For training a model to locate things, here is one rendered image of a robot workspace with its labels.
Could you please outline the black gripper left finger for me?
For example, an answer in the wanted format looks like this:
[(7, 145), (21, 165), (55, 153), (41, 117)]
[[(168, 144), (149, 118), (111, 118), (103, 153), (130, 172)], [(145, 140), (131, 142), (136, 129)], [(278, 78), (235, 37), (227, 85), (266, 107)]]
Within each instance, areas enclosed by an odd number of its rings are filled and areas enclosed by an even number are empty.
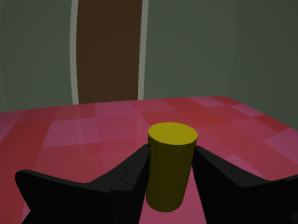
[(76, 224), (140, 224), (149, 179), (150, 145), (90, 183), (36, 171), (17, 171), (15, 181), (28, 208)]

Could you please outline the yellow cylinder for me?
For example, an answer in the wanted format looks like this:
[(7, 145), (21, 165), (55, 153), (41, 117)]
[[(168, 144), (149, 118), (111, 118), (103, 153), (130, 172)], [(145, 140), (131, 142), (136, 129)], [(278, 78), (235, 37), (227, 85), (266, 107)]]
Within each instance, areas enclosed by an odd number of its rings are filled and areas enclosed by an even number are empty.
[(150, 145), (146, 204), (158, 212), (180, 208), (192, 169), (197, 131), (184, 123), (161, 123), (148, 129)]

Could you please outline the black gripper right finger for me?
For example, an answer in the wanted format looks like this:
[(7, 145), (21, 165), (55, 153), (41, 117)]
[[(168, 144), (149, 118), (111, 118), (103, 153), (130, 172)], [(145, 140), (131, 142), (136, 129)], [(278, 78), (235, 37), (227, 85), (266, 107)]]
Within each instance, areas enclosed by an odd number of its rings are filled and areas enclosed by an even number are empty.
[(298, 175), (261, 179), (200, 145), (192, 164), (206, 224), (267, 224), (283, 202), (298, 197)]

